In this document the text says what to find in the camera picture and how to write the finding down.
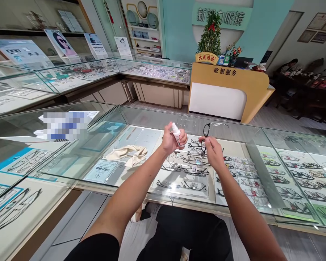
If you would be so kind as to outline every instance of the floor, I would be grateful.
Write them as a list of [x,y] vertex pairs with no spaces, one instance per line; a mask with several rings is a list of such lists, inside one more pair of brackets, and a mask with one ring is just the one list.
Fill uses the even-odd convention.
[[[30,261],[64,260],[101,214],[110,198],[108,195],[84,191]],[[232,219],[220,218],[227,224],[234,260],[249,260]],[[119,261],[135,261],[153,237],[156,226],[157,222],[153,218],[129,223],[123,237]],[[326,237],[274,226],[270,228],[288,261],[326,261]]]
[[[162,107],[157,105],[151,105],[146,103],[141,103],[139,101],[135,101],[134,103],[127,103],[126,105],[137,107],[137,108],[146,108],[146,109],[154,109],[159,111],[167,111],[167,112],[177,112],[177,113],[185,113],[187,114],[187,106],[184,105],[182,109],[174,109],[168,107]],[[196,113],[189,113],[189,115],[196,115],[201,117],[206,117],[210,119],[218,119],[217,117],[204,116]],[[304,133],[312,133],[318,135],[326,135],[326,124],[319,123],[309,118],[301,118],[296,120],[291,116],[283,107],[279,107],[278,109],[274,107],[274,105],[269,105],[268,107],[263,106],[255,117],[249,122],[251,125],[280,129],[286,131],[293,132],[304,132]]]

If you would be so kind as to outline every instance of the black pants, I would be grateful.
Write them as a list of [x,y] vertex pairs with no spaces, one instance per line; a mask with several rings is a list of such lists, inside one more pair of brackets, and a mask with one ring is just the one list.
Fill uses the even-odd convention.
[[137,261],[179,261],[182,247],[191,249],[189,261],[233,260],[226,223],[216,216],[184,208],[162,206],[156,233]]

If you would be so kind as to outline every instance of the spray bottle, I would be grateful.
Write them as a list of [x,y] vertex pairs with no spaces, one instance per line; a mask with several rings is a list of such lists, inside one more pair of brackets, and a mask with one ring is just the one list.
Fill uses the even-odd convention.
[[176,142],[177,142],[178,145],[180,146],[180,143],[179,143],[179,136],[180,136],[180,134],[181,134],[181,131],[177,128],[177,126],[176,126],[175,123],[173,123],[172,128],[173,128],[173,135],[174,135],[174,137],[175,137],[175,139],[176,139]]

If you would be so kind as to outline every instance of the beige cloth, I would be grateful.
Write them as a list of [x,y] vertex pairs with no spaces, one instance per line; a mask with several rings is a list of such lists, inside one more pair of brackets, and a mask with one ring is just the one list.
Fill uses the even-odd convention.
[[146,147],[136,146],[136,145],[124,146],[119,149],[114,149],[107,156],[105,156],[105,159],[107,161],[119,160],[126,157],[128,153],[132,151],[136,151],[136,152],[133,155],[133,157],[127,161],[125,166],[134,167],[135,165],[139,164],[140,161],[145,159],[145,156],[147,155]]

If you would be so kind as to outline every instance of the computer monitor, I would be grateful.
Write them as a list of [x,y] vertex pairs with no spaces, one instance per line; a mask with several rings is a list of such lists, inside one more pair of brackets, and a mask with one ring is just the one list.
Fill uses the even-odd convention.
[[236,68],[245,68],[247,66],[247,64],[245,64],[244,62],[252,62],[253,58],[248,58],[248,57],[238,57],[234,67]]

